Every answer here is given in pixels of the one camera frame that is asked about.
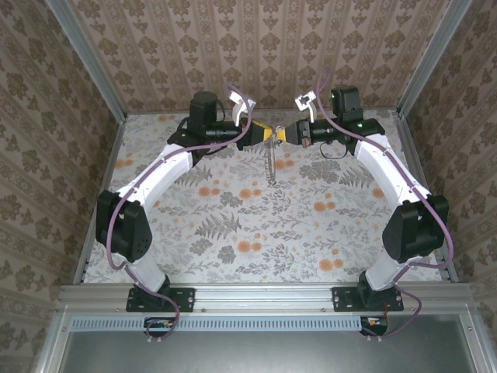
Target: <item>black cable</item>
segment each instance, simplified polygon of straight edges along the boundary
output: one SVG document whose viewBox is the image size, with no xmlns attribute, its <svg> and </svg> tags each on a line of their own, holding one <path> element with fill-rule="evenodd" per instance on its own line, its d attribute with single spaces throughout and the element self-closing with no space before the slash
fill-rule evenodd
<svg viewBox="0 0 497 373">
<path fill-rule="evenodd" d="M 224 105 L 223 105 L 223 102 L 219 99 L 217 101 L 217 105 L 221 108 L 221 110 L 223 110 L 223 119 L 222 121 L 224 121 L 226 119 L 226 112 L 224 111 Z"/>
<path fill-rule="evenodd" d="M 322 146 L 326 144 L 325 142 L 322 142 L 321 145 L 319 145 L 319 151 L 321 152 L 321 155 L 323 156 L 323 158 L 325 159 L 342 159 L 342 158 L 345 158 L 347 156 L 347 154 L 349 153 L 349 149 L 347 149 L 347 147 L 345 148 L 345 154 L 344 155 L 341 155 L 339 157 L 327 157 L 325 155 L 325 153 L 323 153 L 323 149 L 322 149 Z"/>
<path fill-rule="evenodd" d="M 183 119 L 181 119 L 181 122 L 179 122 L 178 124 L 178 128 L 176 128 L 177 131 L 180 131 L 183 129 L 183 126 L 185 125 L 185 123 L 188 121 L 189 117 L 185 117 Z"/>
<path fill-rule="evenodd" d="M 227 146 L 221 146 L 219 149 L 213 150 L 212 152 L 209 152 L 206 155 L 216 154 L 217 152 L 220 152 L 221 150 L 226 149 L 226 148 L 227 148 Z"/>
</svg>

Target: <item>floral tablecloth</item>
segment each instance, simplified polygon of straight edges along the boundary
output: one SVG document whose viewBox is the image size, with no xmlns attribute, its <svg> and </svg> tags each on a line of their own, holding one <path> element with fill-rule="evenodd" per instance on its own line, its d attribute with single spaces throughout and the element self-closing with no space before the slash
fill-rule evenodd
<svg viewBox="0 0 497 373">
<path fill-rule="evenodd" d="M 155 159 L 184 116 L 129 116 L 110 189 L 127 184 Z M 390 110 L 365 112 L 383 125 L 405 161 L 395 116 Z M 276 127 L 303 113 L 256 110 L 253 117 Z M 340 156 L 344 148 L 337 143 L 323 151 Z M 148 219 L 151 250 L 172 283 L 290 283 L 357 281 L 383 249 L 381 233 L 390 216 L 383 192 L 351 155 L 329 160 L 317 145 L 264 143 L 205 157 L 166 191 Z M 440 273 L 416 267 L 403 279 L 435 281 Z M 130 279 L 109 267 L 103 246 L 95 243 L 85 282 Z"/>
</svg>

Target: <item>purple cable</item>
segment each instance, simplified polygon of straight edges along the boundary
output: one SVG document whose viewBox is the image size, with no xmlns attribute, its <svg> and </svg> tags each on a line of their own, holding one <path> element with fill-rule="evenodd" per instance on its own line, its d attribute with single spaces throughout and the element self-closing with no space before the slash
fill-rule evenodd
<svg viewBox="0 0 497 373">
<path fill-rule="evenodd" d="M 327 83 L 329 81 L 329 76 L 331 75 L 331 69 L 327 68 L 326 70 L 328 71 L 328 74 L 327 74 L 327 77 L 326 77 L 326 80 L 325 80 L 325 82 Z M 448 255 L 447 255 L 447 259 L 445 260 L 445 262 L 441 263 L 441 264 L 436 264 L 436 265 L 433 265 L 433 264 L 424 264 L 424 263 L 413 263 L 412 265 L 413 266 L 418 266 L 418 267 L 433 268 L 433 269 L 437 269 L 437 270 L 442 270 L 443 268 L 446 268 L 450 264 L 450 262 L 452 262 L 452 259 L 454 258 L 454 243 L 452 241 L 452 237 L 450 237 L 449 230 L 447 229 L 447 227 L 443 223 L 442 219 L 436 213 L 436 211 L 433 209 L 433 207 L 428 203 L 428 201 L 424 198 L 424 196 L 418 191 L 418 189 L 416 188 L 415 184 L 409 179 L 409 177 L 406 175 L 406 173 L 404 172 L 404 170 L 402 169 L 402 167 L 397 163 L 397 160 L 395 159 L 395 157 L 384 146 L 378 144 L 375 141 L 370 140 L 369 138 L 365 138 L 365 137 L 360 136 L 358 134 L 354 134 L 353 132 L 350 132 L 350 131 L 346 130 L 345 128 L 340 127 L 335 121 L 332 120 L 332 118 L 330 118 L 328 116 L 328 114 L 325 112 L 325 109 L 324 109 L 324 107 L 322 105 L 321 97 L 319 96 L 319 93 L 324 88 L 324 86 L 321 87 L 322 76 L 323 76 L 323 72 L 321 72 L 321 74 L 319 75 L 318 82 L 316 84 L 316 91 L 318 92 L 318 94 L 316 95 L 316 100 L 318 101 L 318 106 L 319 106 L 319 109 L 320 109 L 321 113 L 323 114 L 323 116 L 325 117 L 325 119 L 328 121 L 328 123 L 330 123 L 336 130 L 338 130 L 338 131 L 340 131 L 340 132 L 342 132 L 342 133 L 350 136 L 351 138 L 356 138 L 357 140 L 365 141 L 366 143 L 371 144 L 374 147 L 380 149 L 383 152 L 383 154 L 386 155 L 391 160 L 391 162 L 394 165 L 394 167 L 401 174 L 402 179 L 404 179 L 404 181 L 408 184 L 408 186 L 411 189 L 411 191 L 417 196 L 417 198 L 419 198 L 419 200 L 426 207 L 426 210 L 428 210 L 428 212 L 435 219 L 436 223 L 442 229 L 442 232 L 443 232 L 443 235 L 445 236 L 445 240 L 447 241 L 447 247 L 448 247 Z M 395 334 L 397 334 L 398 332 L 400 332 L 401 330 L 403 330 L 407 325 L 409 325 L 412 322 L 412 320 L 414 320 L 416 318 L 416 316 L 421 311 L 421 307 L 422 307 L 421 299 L 419 299 L 418 297 L 416 297 L 414 294 L 409 293 L 408 291 L 400 288 L 397 285 L 397 281 L 408 271 L 408 269 L 409 269 L 409 266 L 404 267 L 397 274 L 397 276 L 395 276 L 395 278 L 393 280 L 394 287 L 398 291 L 400 291 L 402 294 L 407 295 L 407 296 L 415 299 L 418 302 L 418 308 L 414 311 L 414 313 L 411 315 L 411 317 L 401 327 L 399 327 L 398 329 L 394 330 L 393 332 L 385 334 L 384 336 L 382 336 L 382 338 L 389 337 L 389 336 L 394 336 Z"/>
<path fill-rule="evenodd" d="M 122 208 L 122 206 L 124 205 L 124 203 L 127 201 L 127 199 L 130 197 L 131 194 L 134 193 L 135 190 L 137 190 L 137 188 L 163 163 L 165 163 L 168 159 L 170 159 L 171 157 L 174 157 L 175 155 L 179 154 L 179 153 L 182 153 L 182 152 L 192 152 L 194 150 L 203 150 L 203 149 L 212 149 L 212 148 L 219 148 L 221 146 L 228 146 L 230 144 L 233 144 L 235 143 L 236 141 L 240 140 L 241 138 L 243 138 L 245 136 L 245 134 L 249 131 L 250 129 L 250 126 L 252 125 L 252 112 L 250 110 L 250 105 L 249 105 L 249 101 L 247 100 L 247 98 L 245 97 L 245 95 L 243 95 L 239 90 L 238 88 L 236 88 L 234 85 L 232 85 L 231 83 L 224 83 L 223 84 L 223 88 L 224 89 L 230 89 L 231 91 L 234 91 L 235 93 L 239 94 L 240 97 L 243 99 L 243 102 L 244 104 L 246 105 L 247 107 L 247 125 L 245 126 L 245 128 L 243 128 L 242 132 L 236 137 L 236 138 L 232 138 L 231 140 L 228 140 L 228 141 L 225 141 L 225 142 L 221 142 L 221 143 L 217 143 L 217 144 L 209 144 L 209 145 L 197 145 L 197 146 L 190 146 L 189 148 L 181 148 L 181 149 L 177 149 L 175 150 L 174 152 L 170 152 L 169 154 L 165 155 L 164 158 L 162 158 L 161 160 L 158 160 L 146 173 L 144 173 L 144 175 L 133 185 L 133 187 L 131 187 L 126 194 L 124 194 L 124 196 L 121 198 L 121 200 L 119 201 L 119 203 L 117 204 L 116 208 L 114 209 L 114 212 L 112 213 L 112 216 L 110 217 L 110 222 L 109 222 L 109 229 L 108 229 L 108 232 L 107 232 L 107 240 L 106 240 L 106 256 L 107 256 L 107 261 L 109 262 L 109 265 L 110 267 L 113 269 L 113 270 L 121 270 L 123 269 L 125 266 L 125 271 L 126 273 L 133 279 L 133 281 L 135 283 L 137 283 L 137 285 L 143 289 L 144 291 L 146 291 L 147 293 L 149 293 L 150 295 L 154 295 L 155 297 L 159 297 L 159 298 L 163 298 L 165 299 L 167 302 L 171 303 L 172 305 L 175 306 L 175 310 L 176 310 L 176 318 L 175 318 L 175 323 L 172 325 L 172 328 L 164 335 L 164 338 L 166 338 L 173 330 L 174 328 L 176 327 L 176 325 L 178 324 L 179 322 L 179 308 L 178 306 L 176 305 L 176 303 L 171 299 L 171 298 L 168 298 L 162 294 L 159 294 L 159 293 L 156 293 L 155 291 L 152 291 L 148 288 L 146 288 L 134 275 L 133 273 L 131 272 L 131 270 L 127 267 L 127 263 L 126 261 L 123 261 L 119 266 L 117 266 L 114 262 L 113 262 L 113 259 L 112 259 L 112 234 L 113 234 L 113 230 L 114 230 L 114 225 L 116 224 L 116 220 L 117 220 L 117 216 L 119 215 L 119 211 L 120 209 Z"/>
</svg>

